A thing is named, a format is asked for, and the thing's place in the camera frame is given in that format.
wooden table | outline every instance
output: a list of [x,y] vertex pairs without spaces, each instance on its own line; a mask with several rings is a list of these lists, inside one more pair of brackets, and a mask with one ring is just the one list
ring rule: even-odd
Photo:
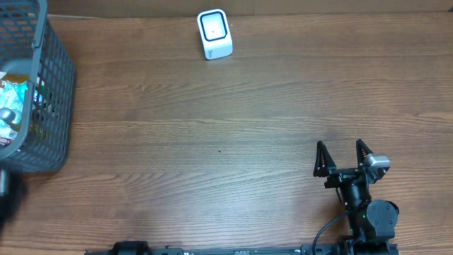
[[53,22],[78,71],[69,160],[29,178],[0,254],[308,243],[342,210],[316,142],[349,167],[358,138],[391,158],[371,193],[400,207],[402,254],[453,252],[453,14],[229,22],[209,62],[195,17]]

